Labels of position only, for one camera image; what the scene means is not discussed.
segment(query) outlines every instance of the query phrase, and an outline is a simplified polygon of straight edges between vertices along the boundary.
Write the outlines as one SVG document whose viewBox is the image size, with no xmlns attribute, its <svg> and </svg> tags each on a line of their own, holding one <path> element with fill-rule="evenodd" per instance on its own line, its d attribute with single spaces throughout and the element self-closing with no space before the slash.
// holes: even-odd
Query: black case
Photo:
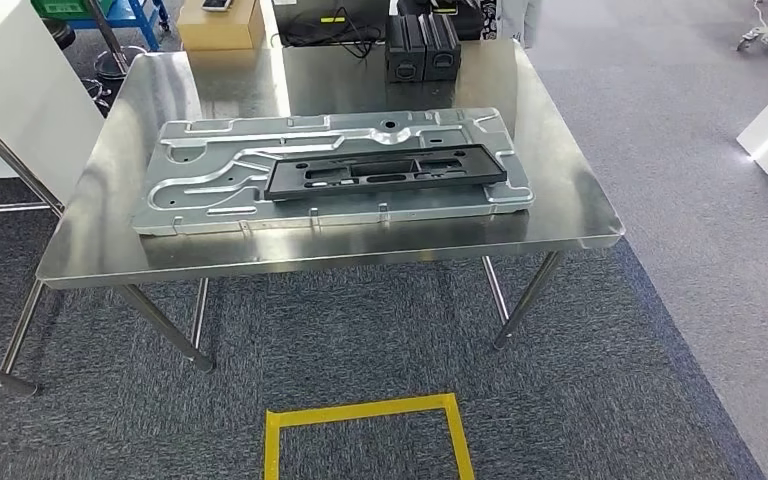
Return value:
<svg viewBox="0 0 768 480">
<path fill-rule="evenodd" d="M 387 21 L 384 58 L 388 82 L 421 82 L 425 74 L 425 42 L 416 15 Z"/>
<path fill-rule="evenodd" d="M 455 80 L 461 67 L 461 42 L 448 15 L 422 15 L 425 40 L 425 81 Z"/>
</svg>

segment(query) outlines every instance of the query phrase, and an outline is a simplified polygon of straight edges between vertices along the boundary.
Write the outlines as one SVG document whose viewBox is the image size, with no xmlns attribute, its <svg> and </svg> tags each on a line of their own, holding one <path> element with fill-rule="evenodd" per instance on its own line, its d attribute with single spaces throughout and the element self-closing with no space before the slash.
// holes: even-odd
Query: blue cart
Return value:
<svg viewBox="0 0 768 480">
<path fill-rule="evenodd" d="M 151 0 L 151 13 L 146 15 L 145 4 L 148 0 L 116 0 L 107 12 L 107 23 L 112 28 L 139 28 L 146 39 L 146 44 L 152 52 L 160 50 L 157 37 L 154 35 L 154 24 L 160 21 L 163 31 L 169 31 L 169 12 L 163 0 Z M 68 20 L 69 26 L 75 30 L 98 28 L 92 18 Z"/>
</svg>

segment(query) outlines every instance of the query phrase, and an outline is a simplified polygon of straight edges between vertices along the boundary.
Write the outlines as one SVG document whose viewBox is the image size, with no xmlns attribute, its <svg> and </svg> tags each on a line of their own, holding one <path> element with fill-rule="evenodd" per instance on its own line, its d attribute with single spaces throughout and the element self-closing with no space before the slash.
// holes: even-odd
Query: smartphone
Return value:
<svg viewBox="0 0 768 480">
<path fill-rule="evenodd" d="M 204 0 L 201 4 L 202 10 L 208 12 L 225 12 L 231 6 L 233 0 Z"/>
</svg>

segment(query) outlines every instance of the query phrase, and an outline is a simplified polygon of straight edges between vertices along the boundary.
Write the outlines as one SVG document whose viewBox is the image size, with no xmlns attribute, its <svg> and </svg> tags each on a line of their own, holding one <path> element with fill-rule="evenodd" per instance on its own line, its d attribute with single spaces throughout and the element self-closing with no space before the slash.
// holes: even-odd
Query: yellow tape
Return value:
<svg viewBox="0 0 768 480">
<path fill-rule="evenodd" d="M 446 412 L 446 422 L 452 437 L 452 448 L 458 464 L 461 480 L 475 480 L 469 447 L 458 411 L 458 402 L 454 393 L 428 395 L 425 397 L 401 398 L 383 402 L 359 403 L 339 407 L 312 408 L 295 412 L 275 413 L 266 411 L 266 440 L 263 453 L 263 479 L 278 480 L 279 454 L 281 447 L 281 427 L 298 427 L 319 423 L 342 422 L 358 418 L 380 417 L 397 413 L 423 412 L 442 408 Z"/>
<path fill-rule="evenodd" d="M 278 440 L 281 439 L 280 414 L 266 411 L 266 442 L 263 446 L 263 478 L 278 478 L 278 455 L 281 453 L 281 446 Z"/>
</svg>

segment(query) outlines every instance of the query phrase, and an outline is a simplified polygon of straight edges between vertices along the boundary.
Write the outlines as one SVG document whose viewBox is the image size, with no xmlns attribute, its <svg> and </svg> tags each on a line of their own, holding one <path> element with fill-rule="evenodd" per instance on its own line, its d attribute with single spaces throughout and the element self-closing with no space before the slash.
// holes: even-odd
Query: carpet floor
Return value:
<svg viewBox="0 0 768 480">
<path fill-rule="evenodd" d="M 0 345 L 53 226 L 0 216 Z M 496 261 L 515 298 L 540 258 Z M 194 283 L 145 289 L 187 328 Z M 0 478 L 260 478 L 266 409 L 443 392 L 477 478 L 760 478 L 625 242 L 571 255 L 502 352 L 477 260 L 220 279 L 208 312 L 205 375 L 112 290 L 46 291 L 16 367 L 45 389 L 0 391 Z M 286 429 L 280 465 L 457 478 L 433 411 Z"/>
<path fill-rule="evenodd" d="M 752 0 L 551 0 L 529 51 L 676 326 L 768 475 L 768 104 Z M 768 2 L 761 4 L 768 23 Z"/>
</svg>

